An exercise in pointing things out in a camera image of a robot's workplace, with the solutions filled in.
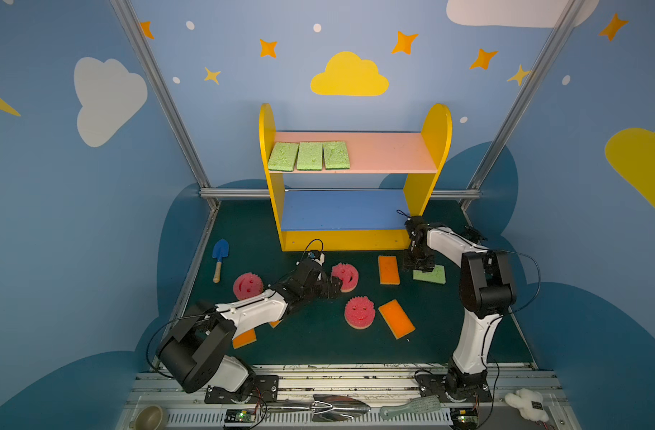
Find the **green sponge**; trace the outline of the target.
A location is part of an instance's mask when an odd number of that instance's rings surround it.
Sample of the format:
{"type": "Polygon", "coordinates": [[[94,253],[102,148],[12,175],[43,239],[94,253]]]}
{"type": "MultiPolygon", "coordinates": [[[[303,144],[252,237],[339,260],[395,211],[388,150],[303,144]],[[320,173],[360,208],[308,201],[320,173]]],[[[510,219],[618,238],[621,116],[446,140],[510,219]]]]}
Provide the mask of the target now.
{"type": "Polygon", "coordinates": [[[323,143],[323,156],[326,170],[341,170],[351,167],[346,142],[323,143]]]}
{"type": "Polygon", "coordinates": [[[444,285],[447,282],[446,270],[443,265],[435,265],[431,272],[413,270],[415,281],[444,285]]]}
{"type": "Polygon", "coordinates": [[[269,171],[293,172],[298,157],[298,143],[275,143],[267,166],[269,171]]]}
{"type": "Polygon", "coordinates": [[[296,161],[298,171],[321,171],[323,169],[323,143],[302,142],[296,161]]]}

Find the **pink smiley sponge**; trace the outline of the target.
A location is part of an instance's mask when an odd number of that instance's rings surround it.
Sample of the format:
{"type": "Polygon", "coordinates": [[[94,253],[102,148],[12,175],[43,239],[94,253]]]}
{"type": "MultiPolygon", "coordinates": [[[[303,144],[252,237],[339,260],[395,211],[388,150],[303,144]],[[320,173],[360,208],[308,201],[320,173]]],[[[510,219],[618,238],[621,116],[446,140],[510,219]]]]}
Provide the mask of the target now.
{"type": "Polygon", "coordinates": [[[331,275],[340,279],[342,282],[342,293],[349,293],[355,290],[359,282],[358,270],[349,263],[338,263],[332,268],[331,275]]]}
{"type": "Polygon", "coordinates": [[[243,273],[233,283],[232,291],[238,300],[245,300],[263,293],[264,282],[251,272],[243,273]]]}
{"type": "Polygon", "coordinates": [[[345,321],[356,330],[369,328],[375,320],[375,306],[367,297],[352,297],[345,305],[345,321]]]}

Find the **pink smiley sponge front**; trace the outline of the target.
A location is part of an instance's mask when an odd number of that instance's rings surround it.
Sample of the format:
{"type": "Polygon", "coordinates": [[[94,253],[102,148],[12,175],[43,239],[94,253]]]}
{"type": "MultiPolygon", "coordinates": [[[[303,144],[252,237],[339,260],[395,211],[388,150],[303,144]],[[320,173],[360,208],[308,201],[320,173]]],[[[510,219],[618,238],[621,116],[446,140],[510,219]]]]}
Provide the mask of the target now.
{"type": "Polygon", "coordinates": [[[369,328],[375,320],[375,306],[367,297],[352,297],[345,305],[345,321],[356,330],[369,328]]]}

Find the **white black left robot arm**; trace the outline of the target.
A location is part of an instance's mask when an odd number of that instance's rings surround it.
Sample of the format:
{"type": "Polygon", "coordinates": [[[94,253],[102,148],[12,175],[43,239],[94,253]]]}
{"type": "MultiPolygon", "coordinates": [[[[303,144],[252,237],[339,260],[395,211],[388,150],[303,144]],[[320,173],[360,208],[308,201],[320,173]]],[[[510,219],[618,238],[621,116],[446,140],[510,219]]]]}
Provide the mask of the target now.
{"type": "Polygon", "coordinates": [[[186,393],[209,385],[247,399],[254,391],[255,373],[228,354],[234,340],[263,324],[283,320],[314,299],[337,298],[343,281],[326,271],[324,263],[322,252],[310,252],[292,273],[255,297],[197,304],[191,315],[165,324],[155,358],[186,393]]]}

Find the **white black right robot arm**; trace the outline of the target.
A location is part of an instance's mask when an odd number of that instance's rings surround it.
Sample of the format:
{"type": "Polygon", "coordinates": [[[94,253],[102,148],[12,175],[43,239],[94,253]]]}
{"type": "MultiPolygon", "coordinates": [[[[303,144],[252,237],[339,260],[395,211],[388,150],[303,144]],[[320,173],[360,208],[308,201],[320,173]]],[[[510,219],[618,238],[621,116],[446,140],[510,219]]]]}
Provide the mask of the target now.
{"type": "Polygon", "coordinates": [[[508,253],[488,249],[450,227],[434,227],[421,216],[408,217],[404,226],[410,239],[406,269],[432,272],[438,254],[460,269],[458,292],[465,308],[464,322],[446,380],[458,387],[478,385],[487,376],[497,325],[517,300],[508,253]]]}

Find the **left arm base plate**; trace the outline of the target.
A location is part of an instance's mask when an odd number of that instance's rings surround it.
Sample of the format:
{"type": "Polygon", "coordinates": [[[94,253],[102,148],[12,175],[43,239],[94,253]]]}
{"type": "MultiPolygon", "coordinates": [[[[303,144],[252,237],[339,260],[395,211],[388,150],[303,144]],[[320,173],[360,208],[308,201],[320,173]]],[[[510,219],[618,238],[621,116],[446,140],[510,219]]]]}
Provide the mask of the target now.
{"type": "Polygon", "coordinates": [[[250,376],[235,392],[209,385],[205,392],[205,404],[250,404],[258,400],[277,401],[279,376],[250,376]]]}

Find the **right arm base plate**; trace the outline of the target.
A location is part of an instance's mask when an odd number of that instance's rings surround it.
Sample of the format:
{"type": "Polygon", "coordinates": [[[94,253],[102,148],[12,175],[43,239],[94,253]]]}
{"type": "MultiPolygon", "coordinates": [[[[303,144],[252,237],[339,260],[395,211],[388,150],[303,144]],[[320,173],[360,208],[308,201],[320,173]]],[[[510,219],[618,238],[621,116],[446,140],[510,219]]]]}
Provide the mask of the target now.
{"type": "Polygon", "coordinates": [[[480,374],[433,374],[417,371],[414,381],[422,397],[437,396],[441,402],[492,402],[492,390],[487,383],[487,372],[480,374]]]}

